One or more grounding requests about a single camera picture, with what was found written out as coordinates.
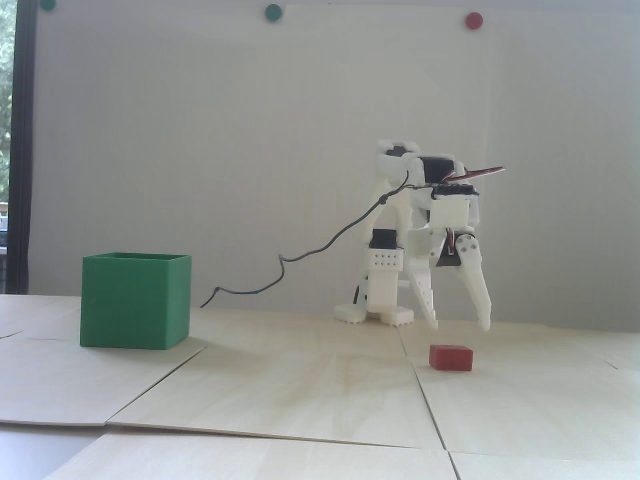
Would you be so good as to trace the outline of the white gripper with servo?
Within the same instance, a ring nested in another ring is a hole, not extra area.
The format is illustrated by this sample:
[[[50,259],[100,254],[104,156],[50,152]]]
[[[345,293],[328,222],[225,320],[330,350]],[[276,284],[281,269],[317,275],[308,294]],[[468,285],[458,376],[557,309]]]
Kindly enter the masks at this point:
[[[475,307],[480,329],[490,330],[492,301],[482,270],[482,252],[471,226],[423,227],[409,231],[407,277],[420,310],[432,329],[438,330],[431,269],[459,269]]]

